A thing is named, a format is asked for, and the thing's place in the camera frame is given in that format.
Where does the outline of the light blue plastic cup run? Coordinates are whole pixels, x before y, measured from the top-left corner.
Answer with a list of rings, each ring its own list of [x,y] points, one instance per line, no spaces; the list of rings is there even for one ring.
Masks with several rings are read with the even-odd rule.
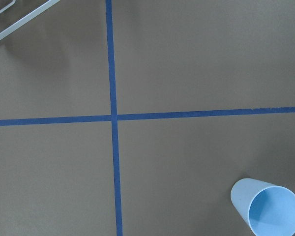
[[[230,197],[254,235],[295,234],[295,194],[288,188],[243,178],[233,185]]]

